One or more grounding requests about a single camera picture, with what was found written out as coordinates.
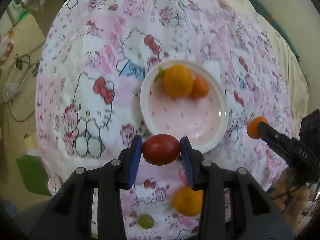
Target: metal bolt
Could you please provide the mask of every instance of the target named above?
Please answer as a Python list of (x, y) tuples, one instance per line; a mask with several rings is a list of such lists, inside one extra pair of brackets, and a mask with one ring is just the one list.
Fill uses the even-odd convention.
[(111, 164), (112, 164), (113, 166), (118, 166), (118, 165), (121, 164), (121, 160), (114, 159), (114, 160), (111, 161)]
[(241, 174), (241, 175), (246, 175), (247, 174), (247, 170), (245, 168), (239, 168), (238, 169), (238, 172)]
[(202, 161), (202, 165), (205, 166), (205, 167), (209, 167), (209, 166), (211, 166), (211, 161), (209, 161), (209, 160), (203, 160), (203, 161)]
[(83, 167), (76, 168), (76, 174), (82, 174), (82, 173), (84, 173)]

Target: bowl rim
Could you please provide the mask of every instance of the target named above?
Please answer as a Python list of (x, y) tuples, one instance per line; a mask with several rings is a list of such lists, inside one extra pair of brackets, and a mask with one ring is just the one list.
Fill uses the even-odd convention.
[(147, 100), (147, 98), (150, 94), (149, 88), (154, 83), (154, 79), (159, 72), (158, 71), (159, 67), (161, 67), (163, 69), (167, 69), (167, 68), (171, 67), (172, 65), (178, 65), (178, 64), (185, 65), (186, 67), (188, 67), (192, 71), (205, 77), (206, 80), (208, 82), (210, 82), (210, 84), (215, 88), (217, 95), (219, 97), (219, 100), (220, 100), (221, 116), (222, 117), (221, 117), (220, 127), (219, 127), (216, 135), (211, 140), (209, 140), (207, 143), (205, 143), (203, 145), (197, 145), (197, 146), (195, 145), (194, 146), (191, 144), (193, 149), (199, 150), (202, 153), (206, 153), (218, 145), (218, 143), (222, 140), (225, 132), (227, 131), (229, 111), (228, 111), (227, 98), (225, 96), (225, 93), (224, 93), (222, 87), (220, 86), (218, 81), (214, 78), (214, 76), (210, 72), (208, 72), (205, 68), (201, 67), (199, 64), (191, 62), (191, 61), (187, 61), (187, 60), (166, 60), (166, 61), (163, 61), (163, 62), (157, 64), (156, 66), (154, 66), (149, 71), (149, 73), (147, 74), (147, 76), (145, 77), (145, 79), (141, 85), (140, 108), (142, 111), (143, 119), (144, 119), (144, 122), (152, 135), (156, 135), (156, 134), (161, 133), (159, 131), (159, 129), (156, 127), (156, 125), (154, 124), (154, 122), (152, 121), (151, 115), (149, 114), (149, 107), (148, 107), (148, 100)]

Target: bowl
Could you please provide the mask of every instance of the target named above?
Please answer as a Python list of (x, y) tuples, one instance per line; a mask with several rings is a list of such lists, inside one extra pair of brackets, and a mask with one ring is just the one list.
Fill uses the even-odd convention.
[[(204, 98), (171, 98), (162, 79), (154, 81), (159, 68), (185, 65), (193, 77), (202, 76), (209, 84)], [(196, 63), (184, 60), (164, 61), (150, 70), (141, 86), (140, 107), (146, 126), (153, 135), (170, 134), (179, 141), (188, 136), (193, 149), (206, 153), (222, 139), (228, 125), (228, 105), (217, 80)]]

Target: orange fruit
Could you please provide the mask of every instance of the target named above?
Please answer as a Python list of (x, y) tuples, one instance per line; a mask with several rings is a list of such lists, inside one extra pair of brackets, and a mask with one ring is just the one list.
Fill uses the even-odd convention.
[(168, 68), (162, 82), (164, 90), (173, 98), (188, 96), (193, 87), (192, 74), (184, 65), (174, 65)]
[(258, 131), (258, 124), (261, 122), (265, 122), (268, 124), (268, 121), (265, 117), (259, 116), (255, 119), (253, 119), (247, 126), (247, 133), (250, 138), (252, 139), (260, 139), (261, 134)]
[(174, 196), (172, 205), (184, 216), (195, 216), (201, 212), (202, 197), (202, 190), (193, 191), (189, 186), (183, 187)]
[(203, 77), (196, 77), (190, 96), (192, 98), (203, 98), (209, 93), (209, 84)]

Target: pink tablecloth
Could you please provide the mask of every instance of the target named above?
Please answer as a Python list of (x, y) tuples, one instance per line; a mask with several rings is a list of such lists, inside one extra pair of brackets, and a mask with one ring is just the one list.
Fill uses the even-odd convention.
[[(289, 136), (294, 127), (280, 67), (259, 26), (223, 0), (68, 0), (47, 37), (36, 87), (39, 146), (53, 194), (75, 168), (101, 167), (134, 134), (150, 136), (141, 83), (158, 62), (175, 58), (201, 64), (225, 90), (228, 130), (205, 158), (246, 167), (265, 189), (277, 179), (285, 162), (246, 133), (260, 115)], [(185, 183), (178, 161), (156, 167), (141, 159), (136, 184), (121, 192), (128, 238), (195, 234), (198, 217), (178, 214), (170, 201)], [(137, 225), (143, 213), (155, 219), (152, 229)], [(93, 230), (95, 218), (93, 210)]]

